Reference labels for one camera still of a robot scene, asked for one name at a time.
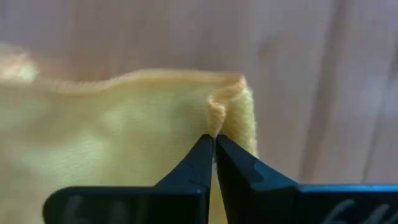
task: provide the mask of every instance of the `wooden surface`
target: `wooden surface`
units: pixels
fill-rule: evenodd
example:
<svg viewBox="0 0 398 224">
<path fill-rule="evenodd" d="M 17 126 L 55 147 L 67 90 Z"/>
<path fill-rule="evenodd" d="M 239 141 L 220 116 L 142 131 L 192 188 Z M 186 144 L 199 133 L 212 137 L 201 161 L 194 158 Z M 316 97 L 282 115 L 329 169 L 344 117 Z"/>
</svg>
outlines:
<svg viewBox="0 0 398 224">
<path fill-rule="evenodd" d="M 245 73 L 261 159 L 312 183 L 398 184 L 396 21 L 392 0 L 0 0 L 47 76 Z"/>
</svg>

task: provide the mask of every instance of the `background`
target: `background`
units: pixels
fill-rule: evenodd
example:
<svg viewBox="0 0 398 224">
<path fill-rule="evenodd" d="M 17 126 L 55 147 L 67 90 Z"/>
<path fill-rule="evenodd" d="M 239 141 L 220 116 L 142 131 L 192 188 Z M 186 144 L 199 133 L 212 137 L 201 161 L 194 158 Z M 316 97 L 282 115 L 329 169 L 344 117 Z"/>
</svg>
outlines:
<svg viewBox="0 0 398 224">
<path fill-rule="evenodd" d="M 398 184 L 396 0 L 0 0 L 44 75 L 236 70 L 261 159 L 306 183 Z"/>
</svg>

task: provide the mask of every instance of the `yellow towel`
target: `yellow towel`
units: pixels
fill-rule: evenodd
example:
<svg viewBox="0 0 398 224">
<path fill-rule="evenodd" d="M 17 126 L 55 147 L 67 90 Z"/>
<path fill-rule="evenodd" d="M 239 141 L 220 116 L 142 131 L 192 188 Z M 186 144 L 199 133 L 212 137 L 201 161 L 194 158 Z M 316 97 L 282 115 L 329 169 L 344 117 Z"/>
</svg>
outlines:
<svg viewBox="0 0 398 224">
<path fill-rule="evenodd" d="M 152 69 L 56 81 L 0 45 L 0 223 L 43 223 L 44 200 L 67 186 L 154 185 L 202 134 L 220 131 L 256 155 L 241 75 Z M 210 223 L 226 223 L 214 173 L 210 207 Z"/>
</svg>

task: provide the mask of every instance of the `beige wall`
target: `beige wall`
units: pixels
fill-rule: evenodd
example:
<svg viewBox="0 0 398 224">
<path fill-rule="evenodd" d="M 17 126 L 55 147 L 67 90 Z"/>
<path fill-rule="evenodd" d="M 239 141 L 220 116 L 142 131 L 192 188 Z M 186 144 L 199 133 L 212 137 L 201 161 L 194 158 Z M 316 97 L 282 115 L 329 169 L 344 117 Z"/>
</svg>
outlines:
<svg viewBox="0 0 398 224">
<path fill-rule="evenodd" d="M 49 76 L 244 72 L 262 160 L 313 183 L 398 184 L 397 21 L 394 0 L 0 0 L 0 39 Z"/>
</svg>

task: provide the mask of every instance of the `cloth fold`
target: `cloth fold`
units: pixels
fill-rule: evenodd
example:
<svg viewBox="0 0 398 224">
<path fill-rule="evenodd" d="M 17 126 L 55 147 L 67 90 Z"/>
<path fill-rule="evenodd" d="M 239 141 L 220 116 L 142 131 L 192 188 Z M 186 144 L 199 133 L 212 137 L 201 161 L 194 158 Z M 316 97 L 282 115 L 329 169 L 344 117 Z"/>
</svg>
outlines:
<svg viewBox="0 0 398 224">
<path fill-rule="evenodd" d="M 40 76 L 0 44 L 0 223 L 41 224 L 44 200 L 76 185 L 154 185 L 202 134 L 256 154 L 251 91 L 235 73 L 138 70 L 98 82 Z M 213 174 L 210 223 L 226 223 Z"/>
</svg>

